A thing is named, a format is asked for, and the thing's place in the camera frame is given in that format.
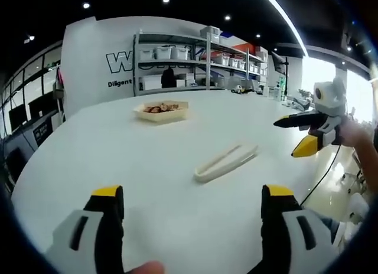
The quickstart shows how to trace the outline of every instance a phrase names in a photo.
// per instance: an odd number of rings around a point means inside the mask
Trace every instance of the computer monitor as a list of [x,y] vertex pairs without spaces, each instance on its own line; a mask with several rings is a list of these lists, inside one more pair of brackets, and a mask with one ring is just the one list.
[[53,92],[49,92],[41,97],[31,101],[29,103],[29,110],[31,119],[38,119],[42,116],[47,115],[48,113],[57,110],[58,104],[56,99],[54,99]]
[[277,71],[278,73],[286,75],[286,65],[287,61],[283,58],[277,55],[276,53],[272,52],[272,58],[273,58],[273,65],[274,65],[274,70]]
[[10,110],[9,111],[9,120],[11,122],[12,131],[15,131],[24,122],[27,122],[28,118],[26,116],[25,105],[22,104],[20,106],[15,107],[12,110]]

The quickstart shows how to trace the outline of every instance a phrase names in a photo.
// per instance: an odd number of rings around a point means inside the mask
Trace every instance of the human hand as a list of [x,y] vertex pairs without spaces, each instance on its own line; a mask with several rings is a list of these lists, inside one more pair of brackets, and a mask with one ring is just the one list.
[[164,274],[164,266],[158,261],[150,261],[138,268],[132,269],[127,274]]
[[346,147],[356,147],[359,143],[369,140],[367,132],[357,122],[346,121],[341,125],[341,143]]

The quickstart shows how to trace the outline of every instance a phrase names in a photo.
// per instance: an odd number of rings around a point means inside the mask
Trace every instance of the finger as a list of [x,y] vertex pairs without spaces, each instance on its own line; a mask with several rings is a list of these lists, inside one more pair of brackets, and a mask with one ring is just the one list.
[[159,261],[150,261],[128,272],[130,274],[164,274],[164,266]]

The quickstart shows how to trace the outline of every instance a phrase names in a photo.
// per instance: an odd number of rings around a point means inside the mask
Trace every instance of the desk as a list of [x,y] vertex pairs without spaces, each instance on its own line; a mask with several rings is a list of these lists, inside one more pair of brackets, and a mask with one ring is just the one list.
[[[132,109],[154,100],[189,101],[188,119],[154,126]],[[26,234],[44,252],[53,230],[91,192],[121,184],[125,197],[125,270],[160,260],[167,273],[244,274],[262,258],[263,184],[291,188],[298,201],[312,187],[319,157],[294,159],[306,132],[273,122],[296,111],[279,102],[228,91],[175,92],[88,107],[35,152],[12,195]],[[206,185],[194,168],[237,141],[260,155]]]

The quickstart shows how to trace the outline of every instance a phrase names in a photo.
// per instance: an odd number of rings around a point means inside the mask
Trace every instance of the wall logo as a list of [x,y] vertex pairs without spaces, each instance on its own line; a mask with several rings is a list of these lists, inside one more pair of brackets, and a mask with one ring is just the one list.
[[[106,60],[109,66],[110,72],[113,73],[120,73],[121,70],[124,72],[132,71],[133,67],[133,60],[132,60],[132,51],[119,51],[117,54],[107,54]],[[132,79],[122,80],[122,81],[110,81],[107,83],[109,88],[111,87],[121,87],[124,84],[132,84]]]

